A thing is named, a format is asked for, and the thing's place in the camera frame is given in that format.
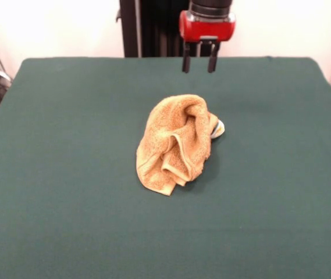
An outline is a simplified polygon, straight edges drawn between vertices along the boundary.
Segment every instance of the green tablecloth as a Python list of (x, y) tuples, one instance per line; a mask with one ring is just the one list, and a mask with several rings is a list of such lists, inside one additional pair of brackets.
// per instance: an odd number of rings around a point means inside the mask
[[(331, 88), (310, 59), (31, 59), (0, 106), (0, 278), (331, 278)], [(145, 189), (164, 97), (226, 126), (203, 174)]]

